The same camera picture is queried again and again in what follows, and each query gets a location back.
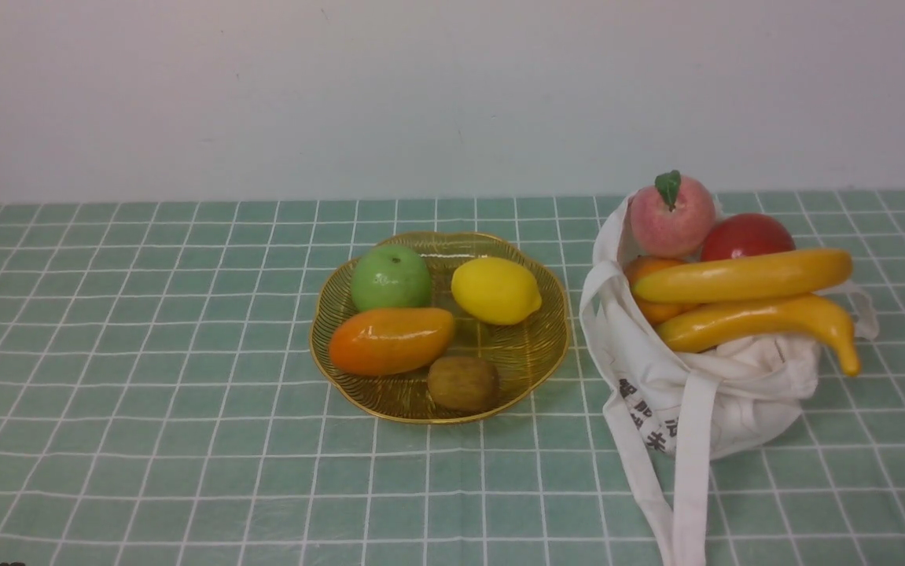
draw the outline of fruit bowl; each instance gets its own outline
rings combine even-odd
[[[367,413],[383,419],[418,424],[455,424],[498,414],[532,393],[564,361],[570,344],[568,298],[552,271],[499,237],[486,233],[400,233],[379,244],[402,244],[422,255],[432,276],[432,305],[455,316],[455,338],[446,355],[485,358],[498,368],[500,394],[495,407],[463,413],[436,405],[428,394],[428,368],[386,377],[352,376],[334,368],[329,341],[344,320],[356,314],[351,301],[351,274],[358,259],[337,268],[319,293],[309,331],[312,358],[320,372]],[[543,305],[513,326],[487,325],[467,315],[452,298],[452,273],[481,257],[506,258],[528,268],[539,286]]]

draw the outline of yellow banana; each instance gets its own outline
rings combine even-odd
[[[847,281],[851,254],[837,248],[794,250],[669,267],[635,283],[635,297],[656,303],[768,300]]]
[[[836,352],[845,375],[861,373],[851,315],[832,300],[811,293],[707,304],[669,318],[656,331],[673,351],[694,354],[757,334],[804,333]]]

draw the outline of green apple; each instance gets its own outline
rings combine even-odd
[[[424,259],[406,246],[371,248],[355,265],[351,299],[358,311],[420,307],[431,304],[431,272]]]

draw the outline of lemon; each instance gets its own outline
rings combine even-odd
[[[489,325],[517,325],[543,305],[532,272],[502,258],[477,258],[459,266],[452,274],[452,298]]]

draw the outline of table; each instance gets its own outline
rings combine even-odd
[[[463,426],[367,416],[308,352],[327,275],[405,230],[505,237],[574,306],[621,197],[0,207],[0,562],[659,564],[577,325],[534,395]],[[719,198],[850,250],[882,333],[715,463],[710,563],[905,565],[905,190]]]

